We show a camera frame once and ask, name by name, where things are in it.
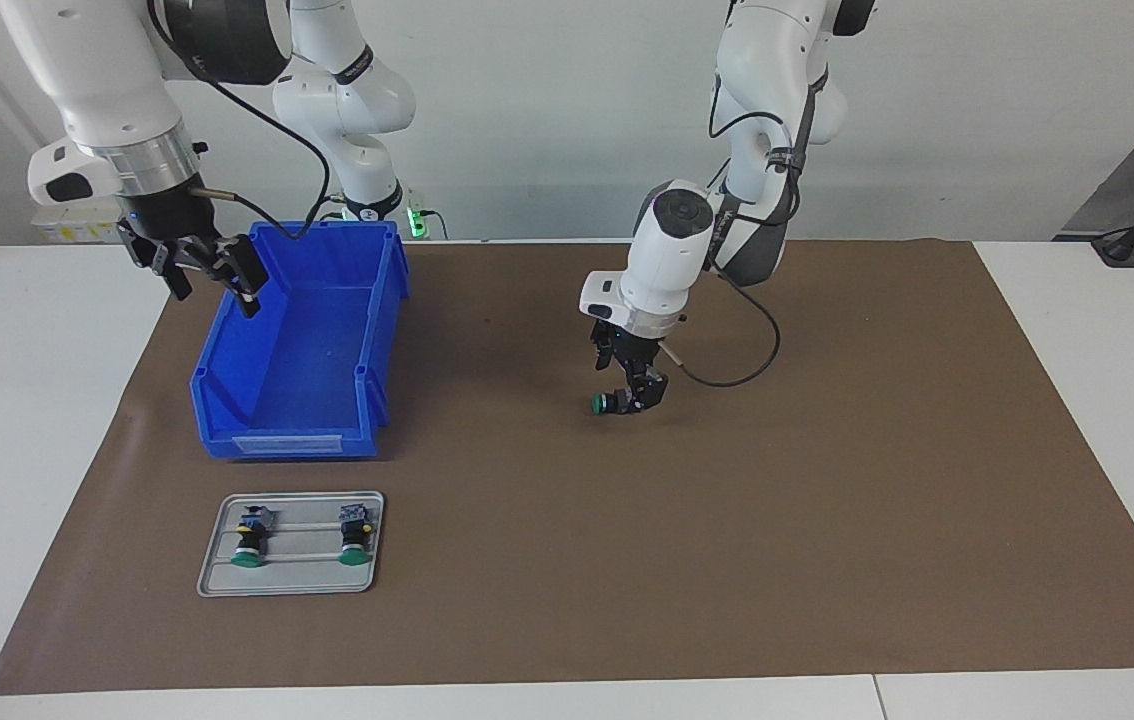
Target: white table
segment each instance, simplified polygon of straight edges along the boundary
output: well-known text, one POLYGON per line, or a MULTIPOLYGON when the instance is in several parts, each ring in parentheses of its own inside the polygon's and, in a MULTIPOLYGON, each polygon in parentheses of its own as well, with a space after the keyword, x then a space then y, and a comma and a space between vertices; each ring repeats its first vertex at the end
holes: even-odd
MULTIPOLYGON (((1134 272, 1078 245, 980 255, 1134 518, 1134 272)), ((118 247, 0 249, 0 650, 95 455, 166 288, 118 247), (37 423, 32 418, 40 418, 37 423)), ((1134 717, 1134 670, 669 683, 95 693, 0 698, 0 717, 658 715, 939 720, 1134 717)))

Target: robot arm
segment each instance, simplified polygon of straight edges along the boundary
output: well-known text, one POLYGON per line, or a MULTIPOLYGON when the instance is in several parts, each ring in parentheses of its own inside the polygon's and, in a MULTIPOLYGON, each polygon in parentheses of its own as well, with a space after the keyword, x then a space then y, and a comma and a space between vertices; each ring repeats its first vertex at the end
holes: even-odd
MULTIPOLYGON (((183 268, 193 268, 232 291, 251 316, 269 278, 246 236, 215 229, 209 197, 225 194, 203 186, 198 146, 166 79, 269 85, 291 59, 294 29, 298 51, 337 68, 320 85, 340 92, 305 96, 296 108, 284 102, 291 124, 387 132, 406 127, 415 110, 406 83, 365 53, 347 0, 0 0, 0 12, 68 133, 31 160, 31 195, 40 204, 118 197, 134 263, 163 277, 179 300, 192 293, 183 268), (379 124, 363 122, 358 109, 379 124)), ((325 150, 347 188, 393 190, 388 155, 367 139, 363 154, 325 150)))
POLYGON ((598 369, 618 361, 627 381, 596 397, 595 413, 641 413, 660 401, 668 378, 651 363, 703 270, 737 287, 776 272, 806 147, 832 139, 846 117, 846 100, 828 82, 829 40, 860 33, 873 5, 733 0, 712 118, 714 137, 727 133, 731 143, 730 172, 713 190, 687 181, 657 187, 638 219, 628 268, 591 273, 581 291, 579 310, 596 321, 598 369))

